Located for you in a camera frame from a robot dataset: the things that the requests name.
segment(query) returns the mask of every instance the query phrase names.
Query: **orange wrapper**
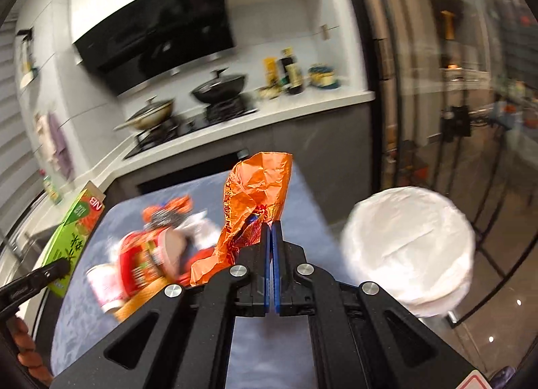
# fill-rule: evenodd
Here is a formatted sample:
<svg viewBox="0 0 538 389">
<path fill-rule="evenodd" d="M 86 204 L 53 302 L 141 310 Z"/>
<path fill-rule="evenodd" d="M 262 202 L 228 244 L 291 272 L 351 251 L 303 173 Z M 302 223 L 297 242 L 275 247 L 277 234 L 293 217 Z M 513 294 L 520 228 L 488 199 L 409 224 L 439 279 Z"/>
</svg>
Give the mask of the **orange wrapper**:
<svg viewBox="0 0 538 389">
<path fill-rule="evenodd" d="M 242 247 L 259 242 L 263 222 L 280 219 L 291 175 L 292 156 L 282 152 L 260 152 L 233 167 L 224 185 L 224 228 L 213 254 L 190 268 L 191 286 L 231 266 Z"/>
</svg>

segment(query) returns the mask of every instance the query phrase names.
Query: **blue tabletop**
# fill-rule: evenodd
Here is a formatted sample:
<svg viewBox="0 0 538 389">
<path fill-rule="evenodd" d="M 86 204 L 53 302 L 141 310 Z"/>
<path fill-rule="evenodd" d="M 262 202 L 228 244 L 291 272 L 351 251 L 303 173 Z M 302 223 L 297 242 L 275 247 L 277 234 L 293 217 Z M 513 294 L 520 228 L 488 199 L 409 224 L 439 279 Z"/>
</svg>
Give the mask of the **blue tabletop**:
<svg viewBox="0 0 538 389">
<path fill-rule="evenodd" d="M 111 245 L 128 232 L 142 229 L 141 211 L 150 205 L 190 195 L 194 212 L 207 210 L 208 218 L 222 226 L 227 176 L 228 172 L 223 172 L 164 188 L 117 204 L 107 213 L 88 241 L 64 298 L 52 342 L 53 374 L 71 365 L 118 325 L 114 316 L 102 313 L 86 280 L 86 271 L 108 262 Z M 336 280 L 352 284 L 341 253 L 297 167 L 293 168 L 281 222 L 284 238 L 301 245 L 309 262 L 328 270 Z M 307 317 L 280 318 L 271 303 L 271 312 L 265 318 L 236 318 L 226 387 L 316 387 Z"/>
</svg>

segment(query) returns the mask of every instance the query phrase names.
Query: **trash can with white liner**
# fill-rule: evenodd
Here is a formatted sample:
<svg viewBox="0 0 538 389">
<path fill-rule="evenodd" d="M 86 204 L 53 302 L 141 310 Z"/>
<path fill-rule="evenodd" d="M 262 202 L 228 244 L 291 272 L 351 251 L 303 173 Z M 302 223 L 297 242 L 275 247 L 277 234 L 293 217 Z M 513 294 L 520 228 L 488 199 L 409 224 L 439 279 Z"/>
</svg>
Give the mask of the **trash can with white liner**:
<svg viewBox="0 0 538 389">
<path fill-rule="evenodd" d="M 375 281 L 417 317 L 444 315 L 469 291 L 474 232 L 439 193 L 389 188 L 355 205 L 342 251 L 357 284 Z"/>
</svg>

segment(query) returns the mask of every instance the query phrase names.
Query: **silver screw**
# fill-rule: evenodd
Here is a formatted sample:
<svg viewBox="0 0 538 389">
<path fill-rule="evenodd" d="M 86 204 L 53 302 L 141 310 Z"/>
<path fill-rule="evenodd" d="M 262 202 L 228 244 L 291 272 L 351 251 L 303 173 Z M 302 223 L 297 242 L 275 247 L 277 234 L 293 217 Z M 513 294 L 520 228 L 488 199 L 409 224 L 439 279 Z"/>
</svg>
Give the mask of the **silver screw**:
<svg viewBox="0 0 538 389">
<path fill-rule="evenodd" d="M 170 284 L 165 288 L 165 295 L 169 298 L 175 298 L 176 296 L 181 295 L 183 289 L 179 284 Z"/>
<path fill-rule="evenodd" d="M 367 295 L 377 295 L 379 286 L 372 281 L 368 281 L 368 283 L 362 285 L 362 291 Z"/>
<path fill-rule="evenodd" d="M 247 268 L 242 264 L 236 264 L 230 268 L 230 274 L 233 276 L 243 276 L 246 274 Z"/>
<path fill-rule="evenodd" d="M 308 263 L 303 263 L 297 266 L 297 272 L 301 275 L 310 275 L 314 271 L 314 266 Z"/>
</svg>

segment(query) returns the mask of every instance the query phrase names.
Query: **purple towel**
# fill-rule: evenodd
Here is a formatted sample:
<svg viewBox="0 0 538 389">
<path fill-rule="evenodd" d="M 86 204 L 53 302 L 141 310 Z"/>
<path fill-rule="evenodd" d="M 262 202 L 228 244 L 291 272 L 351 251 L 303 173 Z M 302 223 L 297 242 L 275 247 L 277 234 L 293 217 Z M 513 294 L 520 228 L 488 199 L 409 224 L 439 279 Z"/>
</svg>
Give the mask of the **purple towel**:
<svg viewBox="0 0 538 389">
<path fill-rule="evenodd" d="M 48 129 L 50 130 L 50 137 L 56 146 L 55 156 L 60 167 L 60 173 L 65 179 L 71 180 L 73 177 L 73 163 L 71 161 L 71 155 L 67 149 L 66 139 L 61 132 L 60 124 L 56 116 L 53 113 L 47 113 Z"/>
</svg>

